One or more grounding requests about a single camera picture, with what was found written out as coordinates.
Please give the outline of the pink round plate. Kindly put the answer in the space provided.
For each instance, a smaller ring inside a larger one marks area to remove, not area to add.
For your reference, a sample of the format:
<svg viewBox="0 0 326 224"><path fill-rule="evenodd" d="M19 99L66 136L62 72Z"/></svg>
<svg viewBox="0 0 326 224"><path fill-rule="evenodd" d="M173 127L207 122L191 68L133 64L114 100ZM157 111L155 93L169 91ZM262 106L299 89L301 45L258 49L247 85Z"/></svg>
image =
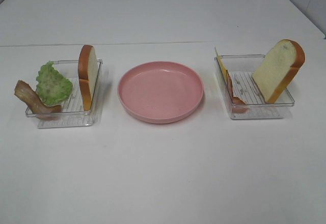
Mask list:
<svg viewBox="0 0 326 224"><path fill-rule="evenodd" d="M197 109L204 96L204 85L193 69L157 61L127 71L117 92L125 110L136 119L166 124L182 120Z"/></svg>

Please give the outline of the green lettuce leaf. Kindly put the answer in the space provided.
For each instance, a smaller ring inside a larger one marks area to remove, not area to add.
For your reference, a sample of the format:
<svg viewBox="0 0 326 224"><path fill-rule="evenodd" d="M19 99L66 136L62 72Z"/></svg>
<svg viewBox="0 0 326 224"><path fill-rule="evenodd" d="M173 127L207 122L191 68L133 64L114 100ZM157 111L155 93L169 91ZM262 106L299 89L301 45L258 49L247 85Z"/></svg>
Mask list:
<svg viewBox="0 0 326 224"><path fill-rule="evenodd" d="M72 82L53 67L52 61L41 66L36 81L36 93L47 106L61 104L72 93Z"/></svg>

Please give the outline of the left clear plastic tray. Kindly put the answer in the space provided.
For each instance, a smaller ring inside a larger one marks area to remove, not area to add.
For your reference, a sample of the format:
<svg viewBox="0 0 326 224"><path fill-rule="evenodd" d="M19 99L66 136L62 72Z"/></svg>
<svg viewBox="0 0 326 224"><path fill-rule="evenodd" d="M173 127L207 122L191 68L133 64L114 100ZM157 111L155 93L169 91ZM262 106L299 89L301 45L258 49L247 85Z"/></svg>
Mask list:
<svg viewBox="0 0 326 224"><path fill-rule="evenodd" d="M54 61L52 66L73 84L72 93L69 98L62 103L62 112L53 114L34 114L29 108L26 108L25 116L31 118L38 128L65 128L93 125L97 121L99 111L99 93L102 82L102 60L97 59L97 80L93 95L92 108L89 111L85 111L83 107L83 99L79 88L77 70L78 61Z"/></svg>

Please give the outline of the clear plastic tray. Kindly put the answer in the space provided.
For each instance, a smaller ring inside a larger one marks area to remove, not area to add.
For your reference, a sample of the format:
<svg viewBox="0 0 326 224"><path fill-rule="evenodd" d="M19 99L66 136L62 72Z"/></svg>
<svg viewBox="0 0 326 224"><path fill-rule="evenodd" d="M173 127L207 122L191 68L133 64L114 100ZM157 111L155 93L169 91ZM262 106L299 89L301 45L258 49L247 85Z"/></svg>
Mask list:
<svg viewBox="0 0 326 224"><path fill-rule="evenodd" d="M245 105L234 106L246 107L248 109L243 114L233 113L231 111L233 104L227 84L224 81L217 58L215 57L214 59L216 63L216 78L222 92L226 110L231 119L284 118L289 112L289 109L294 106L294 99L288 90L284 90L275 103L265 103L263 96L252 79L252 73L260 66L264 59L263 54L222 55L222 62L232 79L233 94L245 103Z"/></svg>
<svg viewBox="0 0 326 224"><path fill-rule="evenodd" d="M34 114L29 108L26 108L25 116L31 118L38 128L65 128L93 125L97 121L99 111L99 93L102 82L102 60L97 59L97 80L93 95L92 108L89 111L85 111L83 107L83 99L79 88L77 70L78 61L54 61L52 66L73 84L72 93L69 98L62 103L62 112L53 114Z"/></svg>

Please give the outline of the bread slice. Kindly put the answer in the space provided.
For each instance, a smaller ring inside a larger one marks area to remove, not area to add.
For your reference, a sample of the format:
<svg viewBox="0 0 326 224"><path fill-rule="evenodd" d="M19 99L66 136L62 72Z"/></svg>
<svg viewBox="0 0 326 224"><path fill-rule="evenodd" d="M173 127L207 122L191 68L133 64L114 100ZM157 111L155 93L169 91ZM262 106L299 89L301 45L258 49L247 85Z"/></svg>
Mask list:
<svg viewBox="0 0 326 224"><path fill-rule="evenodd" d="M92 106L93 94L97 80L97 58L92 45L84 45L78 59L78 79L84 111Z"/></svg>
<svg viewBox="0 0 326 224"><path fill-rule="evenodd" d="M279 41L264 57L262 64L253 72L265 103L275 103L305 62L301 46L292 40Z"/></svg>

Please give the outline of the brown bacon strip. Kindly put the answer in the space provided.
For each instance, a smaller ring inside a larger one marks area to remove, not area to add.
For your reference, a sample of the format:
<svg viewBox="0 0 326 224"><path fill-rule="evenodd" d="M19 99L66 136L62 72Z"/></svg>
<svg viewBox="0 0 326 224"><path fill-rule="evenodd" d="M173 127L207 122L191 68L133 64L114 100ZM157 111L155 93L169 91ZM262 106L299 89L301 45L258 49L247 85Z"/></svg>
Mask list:
<svg viewBox="0 0 326 224"><path fill-rule="evenodd" d="M14 89L14 95L24 102L33 114L38 114L36 117L41 120L54 120L57 117L49 114L61 113L62 106L46 106L38 96L38 94L23 80L18 80Z"/></svg>

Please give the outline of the right clear plastic tray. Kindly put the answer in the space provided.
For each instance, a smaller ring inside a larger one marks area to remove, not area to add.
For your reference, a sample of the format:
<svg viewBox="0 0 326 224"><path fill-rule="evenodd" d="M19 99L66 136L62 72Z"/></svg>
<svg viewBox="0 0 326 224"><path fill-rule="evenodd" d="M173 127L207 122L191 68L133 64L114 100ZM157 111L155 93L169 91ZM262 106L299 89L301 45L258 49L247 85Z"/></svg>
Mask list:
<svg viewBox="0 0 326 224"><path fill-rule="evenodd" d="M222 62L232 79L233 94L245 103L245 105L234 106L246 107L248 109L243 114L233 113L231 111L233 104L227 84L224 81L217 58L215 57L214 59L216 63L216 78L222 92L226 110L231 119L284 118L289 112L289 109L294 106L294 99L288 90L284 90L275 103L265 103L263 96L252 79L252 73L260 66L264 59L263 54L222 55Z"/></svg>

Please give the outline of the yellow cheese slice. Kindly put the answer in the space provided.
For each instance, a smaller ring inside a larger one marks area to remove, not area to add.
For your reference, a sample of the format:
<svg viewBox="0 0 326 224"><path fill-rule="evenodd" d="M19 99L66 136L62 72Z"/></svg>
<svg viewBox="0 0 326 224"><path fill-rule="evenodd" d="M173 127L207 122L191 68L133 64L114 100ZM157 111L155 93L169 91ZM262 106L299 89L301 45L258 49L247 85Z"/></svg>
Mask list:
<svg viewBox="0 0 326 224"><path fill-rule="evenodd" d="M218 52L217 48L215 47L214 49L215 49L216 58L217 58L219 66L220 66L224 81L225 81L225 83L227 83L227 69L225 68L225 66L224 66L224 64L222 62L222 56L219 55L219 52Z"/></svg>

